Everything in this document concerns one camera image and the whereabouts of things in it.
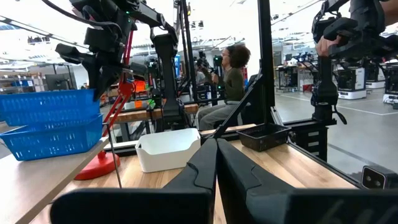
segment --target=workbench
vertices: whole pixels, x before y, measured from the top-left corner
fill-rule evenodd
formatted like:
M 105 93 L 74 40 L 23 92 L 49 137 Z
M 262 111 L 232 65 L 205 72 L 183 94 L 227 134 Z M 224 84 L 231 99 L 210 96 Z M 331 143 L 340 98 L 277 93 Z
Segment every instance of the workbench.
M 187 114 L 196 114 L 198 112 L 198 105 L 197 104 L 191 104 L 191 105 L 185 105 L 185 112 Z M 152 119 L 157 120 L 162 118 L 162 110 L 161 109 L 154 109 L 152 112 Z M 122 132 L 122 140 L 125 141 L 130 141 L 130 130 L 129 130 L 129 125 L 128 122 L 135 122 L 135 121 L 143 121 L 145 122 L 147 134 L 150 133 L 150 127 L 149 127 L 149 120 L 151 119 L 150 112 L 146 110 L 139 110 L 139 111 L 133 111 L 133 112 L 126 112 L 126 113 L 120 113 L 115 120 L 116 124 L 120 124 L 120 129 Z
M 197 104 L 185 105 L 184 108 L 187 114 L 196 114 L 198 112 Z M 152 119 L 160 119 L 160 118 L 162 118 L 162 111 L 160 109 L 154 109 L 152 112 Z M 127 112 L 127 113 L 120 113 L 116 118 L 115 123 L 147 121 L 149 119 L 150 119 L 150 112 L 146 110 L 140 110 L 140 111 Z
M 290 144 L 283 144 L 265 152 L 256 152 L 244 147 L 240 141 L 231 141 L 230 143 L 254 162 L 259 164 L 262 168 L 294 187 L 334 189 L 356 188 L 342 177 L 317 163 L 316 160 L 313 160 L 312 158 L 307 157 L 306 154 L 296 150 Z M 122 157 L 121 166 L 119 168 L 122 185 L 126 188 L 162 188 L 178 175 L 181 170 L 182 169 L 173 169 L 161 172 L 143 173 L 137 156 Z M 112 172 L 94 180 L 74 180 L 70 182 L 59 195 L 74 189 L 87 187 L 118 188 L 116 173 Z M 49 210 L 50 205 L 47 205 L 32 223 L 50 223 Z M 226 223 L 218 186 L 216 186 L 214 223 Z
M 29 223 L 109 143 L 101 138 L 88 152 L 35 161 L 0 159 L 0 223 Z

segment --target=human hand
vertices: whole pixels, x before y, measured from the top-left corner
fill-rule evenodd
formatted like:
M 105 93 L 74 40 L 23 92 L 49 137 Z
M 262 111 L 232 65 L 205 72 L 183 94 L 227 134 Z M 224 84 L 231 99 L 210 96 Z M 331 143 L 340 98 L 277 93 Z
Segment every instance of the human hand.
M 339 44 L 341 40 L 341 36 L 337 36 L 336 40 L 326 40 L 325 38 L 323 38 L 323 36 L 321 37 L 321 39 L 319 40 L 317 46 L 315 47 L 317 50 L 317 53 L 319 56 L 322 57 L 327 57 L 329 56 L 329 47 L 331 45 L 336 45 Z

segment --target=curly hair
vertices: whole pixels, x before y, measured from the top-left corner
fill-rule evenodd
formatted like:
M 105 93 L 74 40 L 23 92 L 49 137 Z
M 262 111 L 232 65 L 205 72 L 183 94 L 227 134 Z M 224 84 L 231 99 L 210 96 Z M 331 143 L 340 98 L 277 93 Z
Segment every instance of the curly hair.
M 226 48 L 229 52 L 229 64 L 233 68 L 242 68 L 250 59 L 250 50 L 244 45 L 232 45 Z

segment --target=gray pants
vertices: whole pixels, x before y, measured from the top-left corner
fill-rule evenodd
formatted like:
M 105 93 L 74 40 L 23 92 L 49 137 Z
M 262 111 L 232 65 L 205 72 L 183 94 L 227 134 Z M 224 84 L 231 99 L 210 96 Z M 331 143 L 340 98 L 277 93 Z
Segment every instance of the gray pants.
M 217 121 L 223 121 L 227 119 L 229 114 L 232 113 L 236 106 L 237 105 L 217 105 L 199 111 L 199 130 L 206 131 L 214 129 L 214 124 Z

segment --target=red lamp base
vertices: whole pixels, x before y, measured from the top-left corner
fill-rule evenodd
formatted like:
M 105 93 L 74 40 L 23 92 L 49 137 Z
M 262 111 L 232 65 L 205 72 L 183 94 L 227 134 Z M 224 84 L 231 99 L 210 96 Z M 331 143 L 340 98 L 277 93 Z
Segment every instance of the red lamp base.
M 116 163 L 120 166 L 120 158 L 118 155 L 114 155 Z M 87 166 L 80 171 L 75 177 L 75 180 L 91 180 L 97 177 L 102 177 L 116 168 L 113 162 L 113 156 L 111 153 L 100 152 Z

